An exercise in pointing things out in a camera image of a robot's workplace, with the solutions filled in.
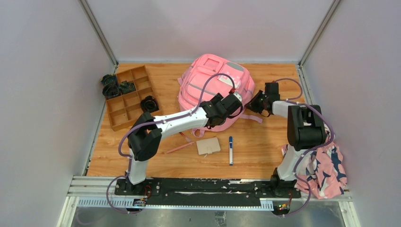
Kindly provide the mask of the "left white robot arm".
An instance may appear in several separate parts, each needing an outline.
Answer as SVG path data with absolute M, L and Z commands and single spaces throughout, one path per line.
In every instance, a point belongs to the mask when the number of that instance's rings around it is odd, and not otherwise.
M 242 110 L 242 97 L 238 92 L 234 92 L 226 97 L 217 94 L 210 101 L 201 102 L 192 109 L 175 114 L 142 114 L 123 137 L 128 141 L 130 149 L 130 162 L 125 176 L 128 180 L 127 190 L 133 195 L 144 192 L 148 160 L 157 153 L 163 139 L 190 129 L 211 129 L 220 126 L 227 119 L 234 118 L 236 111 Z

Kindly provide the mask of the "pink patterned cloth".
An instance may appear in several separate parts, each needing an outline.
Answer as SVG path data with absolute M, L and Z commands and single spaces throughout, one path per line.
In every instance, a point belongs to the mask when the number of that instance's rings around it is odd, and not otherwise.
M 343 155 L 334 141 L 300 158 L 295 188 L 311 192 L 318 199 L 331 199 L 344 193 L 347 176 Z

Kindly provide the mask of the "small beige notebook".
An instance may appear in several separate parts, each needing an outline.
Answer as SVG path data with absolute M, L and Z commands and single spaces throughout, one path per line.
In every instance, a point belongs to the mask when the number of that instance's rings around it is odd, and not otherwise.
M 217 137 L 196 141 L 198 155 L 210 155 L 221 150 Z

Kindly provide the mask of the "dark rolled sock in tray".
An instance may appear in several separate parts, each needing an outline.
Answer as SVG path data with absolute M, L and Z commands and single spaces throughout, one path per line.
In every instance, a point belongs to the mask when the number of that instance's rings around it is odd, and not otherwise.
M 119 90 L 124 95 L 136 90 L 135 85 L 132 81 L 122 81 L 119 84 Z

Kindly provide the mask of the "red gel pen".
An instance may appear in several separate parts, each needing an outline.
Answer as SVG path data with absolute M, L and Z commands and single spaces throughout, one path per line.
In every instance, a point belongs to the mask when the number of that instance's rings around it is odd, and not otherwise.
M 183 132 L 179 132 L 179 134 L 186 139 L 187 142 L 191 142 L 191 139 L 186 136 Z

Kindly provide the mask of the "dark rolled sock lower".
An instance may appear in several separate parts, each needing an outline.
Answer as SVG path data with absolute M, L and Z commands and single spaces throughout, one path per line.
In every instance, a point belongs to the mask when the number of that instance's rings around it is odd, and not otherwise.
M 116 83 L 106 85 L 102 90 L 102 94 L 106 99 L 118 97 L 121 95 L 119 86 Z

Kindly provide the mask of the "pink school backpack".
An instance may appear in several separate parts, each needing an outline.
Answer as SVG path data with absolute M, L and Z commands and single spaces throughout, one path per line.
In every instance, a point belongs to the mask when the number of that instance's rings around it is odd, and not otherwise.
M 204 54 L 197 58 L 178 79 L 180 90 L 178 102 L 181 111 L 189 110 L 198 104 L 201 91 L 209 77 L 219 74 L 207 84 L 202 101 L 209 101 L 217 93 L 226 97 L 232 89 L 241 95 L 243 105 L 251 101 L 255 82 L 247 68 L 213 54 Z

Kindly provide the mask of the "wooden compartment tray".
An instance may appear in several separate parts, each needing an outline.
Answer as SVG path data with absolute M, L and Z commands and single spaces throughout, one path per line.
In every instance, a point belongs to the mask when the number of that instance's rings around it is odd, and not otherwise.
M 119 131 L 132 126 L 136 120 L 144 113 L 140 107 L 140 102 L 147 96 L 156 98 L 159 104 L 159 110 L 151 113 L 160 114 L 161 105 L 157 99 L 156 92 L 145 66 L 139 66 L 116 73 L 116 84 L 122 81 L 132 81 L 136 90 L 118 97 L 105 99 L 108 111 L 110 127 L 113 131 Z

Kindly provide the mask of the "pink pen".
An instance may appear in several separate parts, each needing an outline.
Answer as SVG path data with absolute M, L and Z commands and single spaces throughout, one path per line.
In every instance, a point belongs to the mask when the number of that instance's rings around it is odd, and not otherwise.
M 166 154 L 169 154 L 169 153 L 172 153 L 172 152 L 181 150 L 181 149 L 183 149 L 183 148 L 186 148 L 186 147 L 188 147 L 188 146 L 191 146 L 192 144 L 194 144 L 194 142 L 186 143 L 186 144 L 184 144 L 184 145 L 181 145 L 181 146 L 179 146 L 179 147 L 176 147 L 176 148 L 174 148 L 174 149 L 171 149 L 171 150 L 167 151 Z

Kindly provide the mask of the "blue white marker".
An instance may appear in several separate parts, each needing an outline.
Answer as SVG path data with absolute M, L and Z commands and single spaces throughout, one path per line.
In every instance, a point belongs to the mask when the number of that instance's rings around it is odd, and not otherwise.
M 232 166 L 233 162 L 233 137 L 229 137 L 229 165 Z

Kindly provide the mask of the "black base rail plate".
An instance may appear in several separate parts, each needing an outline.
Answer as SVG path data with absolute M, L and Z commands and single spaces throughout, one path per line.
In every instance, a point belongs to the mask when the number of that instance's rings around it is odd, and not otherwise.
M 255 207 L 261 199 L 298 199 L 294 182 L 239 179 L 152 178 L 133 185 L 118 179 L 115 195 L 140 196 L 149 205 Z

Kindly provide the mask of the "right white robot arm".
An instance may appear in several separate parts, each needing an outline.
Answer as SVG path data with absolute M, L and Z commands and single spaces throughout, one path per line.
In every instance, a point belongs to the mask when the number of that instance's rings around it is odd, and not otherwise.
M 265 83 L 264 90 L 260 90 L 246 108 L 258 114 L 267 111 L 269 115 L 287 119 L 287 151 L 270 178 L 272 195 L 283 197 L 295 186 L 302 159 L 326 141 L 321 109 L 318 105 L 307 106 L 281 99 L 278 82 Z

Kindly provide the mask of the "dark rolled sock upper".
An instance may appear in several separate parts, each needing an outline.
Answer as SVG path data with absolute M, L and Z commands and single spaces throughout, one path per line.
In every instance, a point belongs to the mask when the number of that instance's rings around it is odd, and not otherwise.
M 101 84 L 102 84 L 103 86 L 107 86 L 107 85 L 109 85 L 109 84 L 111 84 L 111 83 L 114 83 L 114 82 L 116 82 L 116 81 L 117 81 L 117 77 L 116 77 L 115 74 L 107 74 L 107 75 L 104 75 L 104 76 L 102 77 L 102 79 L 101 79 Z

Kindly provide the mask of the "dark rolled sock front tray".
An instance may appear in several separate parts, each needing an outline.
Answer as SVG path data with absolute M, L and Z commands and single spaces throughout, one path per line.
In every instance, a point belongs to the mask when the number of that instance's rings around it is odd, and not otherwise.
M 155 97 L 147 96 L 140 102 L 140 107 L 143 112 L 153 113 L 159 110 L 159 104 Z

